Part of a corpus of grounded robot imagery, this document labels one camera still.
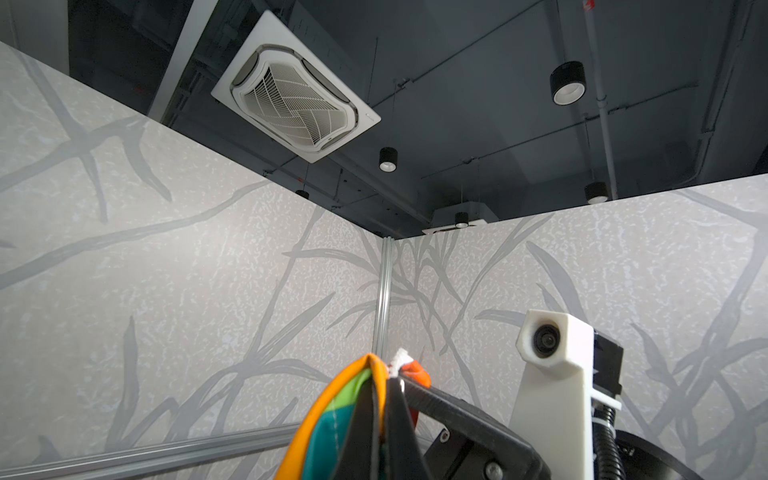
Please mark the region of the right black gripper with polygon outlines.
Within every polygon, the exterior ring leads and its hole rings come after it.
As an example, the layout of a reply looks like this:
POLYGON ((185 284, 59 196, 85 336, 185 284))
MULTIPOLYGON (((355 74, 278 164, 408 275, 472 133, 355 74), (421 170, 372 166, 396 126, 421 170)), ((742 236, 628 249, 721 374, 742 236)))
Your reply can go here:
POLYGON ((550 479, 550 468, 534 447, 508 427, 464 400, 404 377, 406 405, 443 428, 415 471, 423 479, 550 479))

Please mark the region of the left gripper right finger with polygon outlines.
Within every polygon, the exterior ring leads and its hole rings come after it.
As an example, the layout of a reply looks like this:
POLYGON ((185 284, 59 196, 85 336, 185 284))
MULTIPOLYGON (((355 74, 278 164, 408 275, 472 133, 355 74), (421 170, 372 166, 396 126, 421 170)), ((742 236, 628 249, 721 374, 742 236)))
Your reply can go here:
POLYGON ((409 398, 410 380, 395 377, 387 380, 384 411, 386 479, 432 479, 433 476, 420 450, 414 415, 419 406, 409 398))

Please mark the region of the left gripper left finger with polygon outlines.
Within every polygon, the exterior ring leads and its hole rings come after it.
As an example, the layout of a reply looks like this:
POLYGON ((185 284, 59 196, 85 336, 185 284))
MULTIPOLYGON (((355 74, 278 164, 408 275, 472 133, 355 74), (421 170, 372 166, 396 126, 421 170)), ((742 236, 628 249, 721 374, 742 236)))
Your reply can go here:
POLYGON ((331 476, 333 480, 379 478, 379 413, 377 388, 369 378, 359 391, 345 443, 331 476))

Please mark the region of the colourful rainbow kids jacket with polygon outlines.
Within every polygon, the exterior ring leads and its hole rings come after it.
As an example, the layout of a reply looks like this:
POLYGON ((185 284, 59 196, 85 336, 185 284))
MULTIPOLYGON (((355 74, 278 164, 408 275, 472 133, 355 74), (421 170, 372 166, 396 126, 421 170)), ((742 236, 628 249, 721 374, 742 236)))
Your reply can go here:
POLYGON ((384 440, 386 381, 403 375, 429 387, 429 373, 406 350, 390 363, 367 353, 345 367, 314 402, 277 470, 278 479, 332 479, 362 384, 372 378, 378 392, 380 446, 384 440))

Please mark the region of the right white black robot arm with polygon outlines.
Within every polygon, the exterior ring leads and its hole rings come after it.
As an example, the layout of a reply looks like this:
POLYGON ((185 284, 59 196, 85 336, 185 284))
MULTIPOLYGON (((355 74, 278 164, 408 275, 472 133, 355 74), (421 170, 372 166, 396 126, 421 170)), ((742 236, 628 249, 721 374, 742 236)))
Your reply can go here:
MULTIPOLYGON (((430 479, 550 479, 533 447, 479 408, 407 377, 407 406, 444 425, 421 456, 430 479)), ((625 431, 616 444, 627 479, 698 479, 659 447, 625 431)))

